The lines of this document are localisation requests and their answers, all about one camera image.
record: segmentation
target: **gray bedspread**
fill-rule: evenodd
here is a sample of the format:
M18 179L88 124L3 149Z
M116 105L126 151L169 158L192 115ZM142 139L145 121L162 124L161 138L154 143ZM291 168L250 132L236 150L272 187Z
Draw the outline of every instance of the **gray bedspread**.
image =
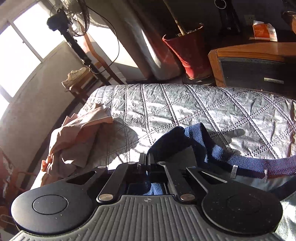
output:
M103 124L87 168L138 161L175 126L202 122L212 139L238 155L278 159L295 155L295 101L239 88L135 84L104 86L82 111L103 103L114 123Z

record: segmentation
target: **sneaker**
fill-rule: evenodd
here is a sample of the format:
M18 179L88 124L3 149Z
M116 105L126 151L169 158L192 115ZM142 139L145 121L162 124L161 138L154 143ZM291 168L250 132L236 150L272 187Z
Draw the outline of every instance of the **sneaker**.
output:
M62 85L66 89L69 89L75 83L75 80L77 80L80 76L82 76L86 71L87 71L86 67L82 67L80 70L72 70L68 74L68 78L62 82Z

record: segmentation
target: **potted plant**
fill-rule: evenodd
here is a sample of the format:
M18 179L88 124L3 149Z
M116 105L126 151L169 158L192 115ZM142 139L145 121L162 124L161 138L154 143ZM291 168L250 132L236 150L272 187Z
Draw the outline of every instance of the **potted plant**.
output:
M191 80L200 80L209 77L213 72L205 50L203 24L200 23L193 31L186 31L172 12L167 0L163 0L163 2L170 11L181 32L176 36L165 35L163 36L163 41L180 59L188 78Z

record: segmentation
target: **window frame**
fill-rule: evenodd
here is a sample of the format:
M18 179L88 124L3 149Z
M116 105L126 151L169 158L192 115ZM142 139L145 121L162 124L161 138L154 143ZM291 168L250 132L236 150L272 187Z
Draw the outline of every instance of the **window frame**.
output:
M37 67L32 71L32 73L27 77L27 79L23 82L23 84L21 85L21 87L18 89L18 91L15 93L15 95L12 97L1 85L0 85L0 95L2 95L4 97L4 99L6 99L6 101L9 104L12 104L14 102L14 100L17 99L17 97L19 96L19 94L21 93L21 91L24 89L24 87L27 85L27 83L33 78L33 76L36 74L36 72L38 70L40 70L44 64L44 62L46 62L47 59L49 59L51 56L53 56L62 46L62 44L66 41L62 41L61 43L59 43L52 51L49 52L48 55L46 55L44 58L42 58L40 56L40 54L34 49L34 47L29 43L29 41L24 37L24 35L21 33L21 31L17 28L17 26L14 24L14 21L20 17L23 13L25 13L27 10L29 10L31 7L33 7L34 5L38 4L39 2L41 2L47 9L48 12L50 14L50 12L53 9L53 5L51 4L50 1L48 0L37 0L35 2L33 2L32 4L28 5L25 9L23 9L17 16L15 16L14 18L8 18L7 19L7 24L0 30L0 34L9 26L11 26L14 31L18 34L18 36L22 39L23 43L26 44L26 46L30 49L30 51L39 59L40 64L37 65Z

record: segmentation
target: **plant stem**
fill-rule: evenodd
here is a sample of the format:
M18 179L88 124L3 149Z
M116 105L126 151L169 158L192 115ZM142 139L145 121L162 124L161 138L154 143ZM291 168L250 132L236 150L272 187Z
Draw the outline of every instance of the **plant stem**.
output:
M178 28L180 29L180 32L182 35L187 34L184 26L178 21L177 17L175 16L175 14L173 13L172 9L170 8L170 6L168 5L168 1L167 0L163 0L163 2L165 3L166 7L168 8L168 10L170 11L170 14L172 15L173 19L175 20Z

